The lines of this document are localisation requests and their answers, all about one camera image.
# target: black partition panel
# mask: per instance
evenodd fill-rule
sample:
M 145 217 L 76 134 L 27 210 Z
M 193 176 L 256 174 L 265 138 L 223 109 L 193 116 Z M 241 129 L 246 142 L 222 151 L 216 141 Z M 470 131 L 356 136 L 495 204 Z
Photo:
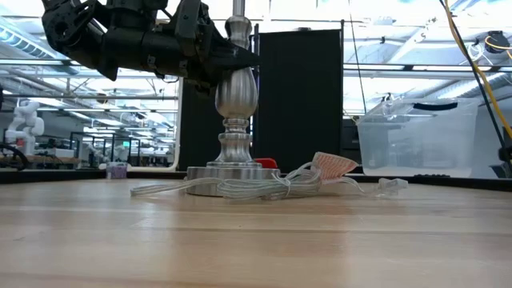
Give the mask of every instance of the black partition panel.
M 191 84 L 183 86 L 178 170 L 206 166 L 216 159 L 221 150 L 218 135 L 224 131 L 223 119 L 215 109 L 214 97 L 198 93 Z
M 340 154 L 342 32 L 260 34 L 260 98 L 254 156 L 274 158 L 283 172 L 317 151 Z

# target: red object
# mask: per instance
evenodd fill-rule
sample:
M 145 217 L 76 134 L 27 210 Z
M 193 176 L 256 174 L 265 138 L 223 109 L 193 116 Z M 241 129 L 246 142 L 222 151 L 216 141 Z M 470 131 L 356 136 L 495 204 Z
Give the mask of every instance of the red object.
M 256 162 L 262 164 L 263 168 L 267 169 L 277 169 L 278 163 L 272 158 L 258 158 L 255 159 Z

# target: clear plastic bin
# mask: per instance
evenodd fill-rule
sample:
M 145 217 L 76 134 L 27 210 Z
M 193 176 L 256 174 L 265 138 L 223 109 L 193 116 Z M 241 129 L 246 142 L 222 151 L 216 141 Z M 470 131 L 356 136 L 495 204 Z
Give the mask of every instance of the clear plastic bin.
M 364 173 L 469 177 L 479 103 L 467 98 L 382 102 L 358 121 Z

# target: workbench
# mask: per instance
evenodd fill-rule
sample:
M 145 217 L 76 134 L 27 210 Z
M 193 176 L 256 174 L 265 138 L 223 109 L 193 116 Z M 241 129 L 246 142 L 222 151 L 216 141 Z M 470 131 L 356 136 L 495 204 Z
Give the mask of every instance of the workbench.
M 510 287 L 512 194 L 411 185 L 392 198 L 232 203 L 129 188 L 0 186 L 0 287 Z M 363 184 L 369 189 L 371 184 Z

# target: lamp base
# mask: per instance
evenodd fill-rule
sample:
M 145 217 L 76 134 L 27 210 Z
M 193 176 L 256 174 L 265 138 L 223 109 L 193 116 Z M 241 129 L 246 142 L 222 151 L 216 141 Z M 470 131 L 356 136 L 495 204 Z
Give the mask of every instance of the lamp base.
M 279 176 L 279 169 L 247 168 L 247 167 L 189 167 L 186 171 L 187 180 L 199 178 L 220 178 L 237 180 L 267 180 Z M 193 195 L 221 197 L 216 184 L 197 185 L 187 188 L 186 192 Z

